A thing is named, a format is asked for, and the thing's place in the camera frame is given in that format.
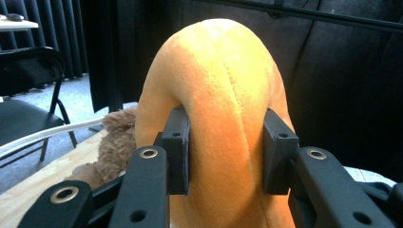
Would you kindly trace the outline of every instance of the stuffed animal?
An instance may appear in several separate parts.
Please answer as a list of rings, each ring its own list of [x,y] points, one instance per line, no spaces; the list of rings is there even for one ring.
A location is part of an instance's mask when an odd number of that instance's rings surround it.
[[[102,123],[107,131],[98,146],[98,159],[74,169],[66,180],[85,181],[91,189],[118,178],[127,169],[136,150],[134,127],[137,106],[107,114]]]
[[[124,128],[124,138],[113,145],[122,150],[108,151],[120,158],[100,155],[93,165],[98,173],[91,173],[117,177],[126,168],[127,152],[135,144],[154,143],[177,105],[184,106],[191,125],[190,191],[188,197],[170,197],[172,224],[294,227],[288,197],[265,195],[262,188],[262,129],[267,108],[294,129],[283,82],[261,40],[232,20],[202,21],[163,44],[145,79],[137,114],[121,113],[131,114],[130,127],[136,121],[134,137]],[[113,129],[108,131],[103,144],[120,137],[110,133]]]

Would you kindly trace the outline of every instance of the floor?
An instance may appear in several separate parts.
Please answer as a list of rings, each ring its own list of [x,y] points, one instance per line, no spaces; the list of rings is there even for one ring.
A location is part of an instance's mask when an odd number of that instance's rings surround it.
[[[96,113],[93,112],[88,78],[87,75],[84,75],[82,78],[66,80],[62,84],[59,98],[65,105],[72,124],[103,117],[108,112],[107,108]],[[48,85],[45,89],[33,89],[29,93],[17,95],[12,97],[12,99],[28,101],[44,109],[48,109],[52,92],[53,85]],[[135,103],[125,104],[124,108],[133,106],[134,104]],[[59,110],[57,110],[56,115],[61,116]],[[82,128],[74,131],[74,133],[78,143],[81,143],[96,134],[96,130],[97,129],[94,128]],[[0,194],[10,189],[18,182],[28,178],[50,162],[65,155],[72,149],[73,145],[68,133],[63,133],[49,139],[48,150],[44,161],[39,161],[40,150],[38,150],[21,160],[1,168]],[[0,165],[8,160],[9,159],[0,161]]]

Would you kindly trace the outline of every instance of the chair backrest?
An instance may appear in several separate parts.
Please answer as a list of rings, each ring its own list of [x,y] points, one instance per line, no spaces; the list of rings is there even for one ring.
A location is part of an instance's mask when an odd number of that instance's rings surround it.
[[[50,47],[0,51],[0,96],[11,96],[38,85],[56,83],[54,95],[57,98],[64,67],[61,54]]]

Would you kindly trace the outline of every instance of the orange plush toy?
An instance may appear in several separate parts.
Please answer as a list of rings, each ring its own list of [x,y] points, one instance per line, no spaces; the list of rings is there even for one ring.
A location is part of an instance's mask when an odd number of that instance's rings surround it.
[[[151,145],[171,109],[189,116],[189,196],[171,196],[175,227],[293,227],[287,197],[262,190],[267,107],[291,127],[278,68],[261,40],[226,19],[182,29],[159,50],[137,109],[137,147]]]

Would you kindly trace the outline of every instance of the wooden table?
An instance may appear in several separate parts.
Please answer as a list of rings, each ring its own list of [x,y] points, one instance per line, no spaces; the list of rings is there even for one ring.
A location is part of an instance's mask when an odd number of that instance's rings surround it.
[[[0,227],[17,227],[23,215],[39,196],[51,185],[71,175],[80,164],[95,162],[98,144],[106,135],[102,130],[88,140],[77,145],[65,156],[51,162],[26,180],[18,183],[0,196]]]
[[[38,24],[30,21],[13,22],[7,20],[6,16],[0,15],[0,31],[15,31],[38,28]]]

